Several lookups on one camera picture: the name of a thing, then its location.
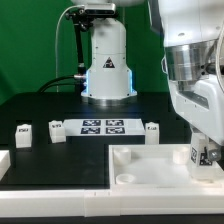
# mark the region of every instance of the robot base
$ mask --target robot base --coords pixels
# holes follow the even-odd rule
[[[131,96],[128,96],[126,98],[121,98],[121,99],[96,99],[96,98],[84,96],[82,94],[82,102],[94,104],[98,106],[103,106],[103,107],[120,106],[120,105],[133,103],[136,101],[137,101],[137,93]]]

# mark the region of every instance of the black tabletop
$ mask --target black tabletop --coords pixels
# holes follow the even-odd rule
[[[139,94],[135,103],[98,107],[73,93],[18,94],[0,107],[0,150],[9,149],[12,166],[0,190],[107,189],[108,145],[144,144],[144,136],[69,136],[52,144],[48,122],[65,119],[140,118],[160,125],[160,143],[190,143],[186,121],[173,110],[169,93]],[[33,142],[16,149],[19,124],[31,124]],[[223,215],[150,215],[121,217],[57,217],[0,219],[0,223],[222,223]]]

